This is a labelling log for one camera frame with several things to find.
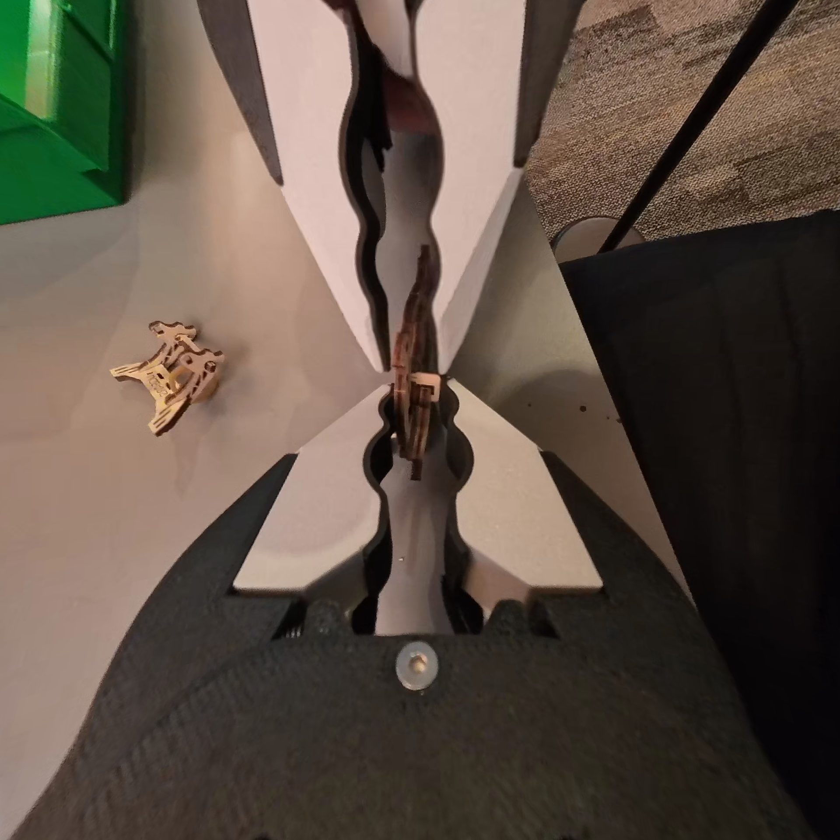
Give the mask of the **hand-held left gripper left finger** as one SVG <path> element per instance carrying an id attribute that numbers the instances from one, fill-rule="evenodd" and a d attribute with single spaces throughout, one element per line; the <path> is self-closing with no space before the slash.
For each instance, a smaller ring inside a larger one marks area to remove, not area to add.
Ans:
<path id="1" fill-rule="evenodd" d="M 233 587 L 306 606 L 337 604 L 372 634 L 392 570 L 392 388 L 381 385 L 306 443 L 259 528 Z"/>

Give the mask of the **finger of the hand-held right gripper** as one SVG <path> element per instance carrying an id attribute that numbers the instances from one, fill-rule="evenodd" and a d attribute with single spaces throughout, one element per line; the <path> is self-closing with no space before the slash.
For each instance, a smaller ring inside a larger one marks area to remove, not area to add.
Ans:
<path id="1" fill-rule="evenodd" d="M 375 272 L 379 221 L 364 189 L 361 31 L 330 2 L 198 2 L 209 44 L 350 330 L 389 369 Z"/>
<path id="2" fill-rule="evenodd" d="M 583 5 L 428 1 L 413 12 L 416 79 L 443 153 L 430 215 L 440 374 L 466 338 Z"/>

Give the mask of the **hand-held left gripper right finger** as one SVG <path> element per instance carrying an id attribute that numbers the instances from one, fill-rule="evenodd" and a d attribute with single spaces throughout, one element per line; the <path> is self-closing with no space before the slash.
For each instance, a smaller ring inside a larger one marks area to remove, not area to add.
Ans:
<path id="1" fill-rule="evenodd" d="M 445 461 L 455 481 L 442 595 L 456 634 L 478 634 L 503 602 L 600 592 L 603 580 L 546 454 L 464 385 L 441 391 Z"/>

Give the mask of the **wooden lattice assembly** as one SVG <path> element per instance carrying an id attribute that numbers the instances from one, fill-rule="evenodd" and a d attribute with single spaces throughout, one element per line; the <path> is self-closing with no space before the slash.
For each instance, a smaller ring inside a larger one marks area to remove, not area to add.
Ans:
<path id="1" fill-rule="evenodd" d="M 111 368 L 119 382 L 139 382 L 154 400 L 148 428 L 156 437 L 169 432 L 193 404 L 211 397 L 226 363 L 222 351 L 200 348 L 198 329 L 182 322 L 152 321 L 149 330 L 160 347 L 149 359 Z"/>

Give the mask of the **wooden model frame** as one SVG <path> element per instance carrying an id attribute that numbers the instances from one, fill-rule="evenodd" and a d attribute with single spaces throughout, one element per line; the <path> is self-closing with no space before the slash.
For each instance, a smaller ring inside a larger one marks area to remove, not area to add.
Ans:
<path id="1" fill-rule="evenodd" d="M 422 478 L 433 404 L 411 404 L 409 375 L 415 371 L 435 373 L 438 369 L 436 325 L 433 314 L 437 273 L 432 248 L 422 245 L 416 278 L 395 337 L 392 353 L 394 429 L 398 454 L 411 466 L 410 479 Z"/>

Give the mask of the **person's right hand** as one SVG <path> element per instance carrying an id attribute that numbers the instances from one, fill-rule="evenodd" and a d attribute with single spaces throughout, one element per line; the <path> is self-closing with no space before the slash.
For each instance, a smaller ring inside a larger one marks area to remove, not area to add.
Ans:
<path id="1" fill-rule="evenodd" d="M 434 110 L 427 105 L 411 80 L 386 66 L 382 73 L 382 91 L 386 121 L 391 132 L 438 134 Z"/>

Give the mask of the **grey round table foot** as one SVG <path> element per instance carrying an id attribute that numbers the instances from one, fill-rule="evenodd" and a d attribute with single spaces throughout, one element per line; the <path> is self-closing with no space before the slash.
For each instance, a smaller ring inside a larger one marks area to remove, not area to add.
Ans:
<path id="1" fill-rule="evenodd" d="M 596 255 L 617 222 L 615 217 L 589 216 L 565 225 L 551 239 L 555 261 L 561 266 L 566 262 Z"/>

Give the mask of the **person's black clothing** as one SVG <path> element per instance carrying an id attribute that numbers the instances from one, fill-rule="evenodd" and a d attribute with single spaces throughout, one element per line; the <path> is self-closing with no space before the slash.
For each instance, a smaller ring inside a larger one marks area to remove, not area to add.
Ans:
<path id="1" fill-rule="evenodd" d="M 838 838 L 839 212 L 560 268 L 752 726 Z"/>

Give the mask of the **black table leg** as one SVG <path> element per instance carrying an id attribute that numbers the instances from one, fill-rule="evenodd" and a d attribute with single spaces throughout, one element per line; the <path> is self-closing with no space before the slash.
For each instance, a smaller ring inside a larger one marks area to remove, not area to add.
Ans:
<path id="1" fill-rule="evenodd" d="M 622 243 L 796 5 L 796 1 L 762 3 L 624 213 L 615 222 L 599 248 L 599 254 L 613 251 Z"/>

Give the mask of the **stacked green plastic bins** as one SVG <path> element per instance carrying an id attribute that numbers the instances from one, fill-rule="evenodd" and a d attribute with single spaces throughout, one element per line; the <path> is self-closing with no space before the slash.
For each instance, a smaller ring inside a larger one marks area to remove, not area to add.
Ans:
<path id="1" fill-rule="evenodd" d="M 128 199 L 131 2 L 1 2 L 1 225 Z"/>

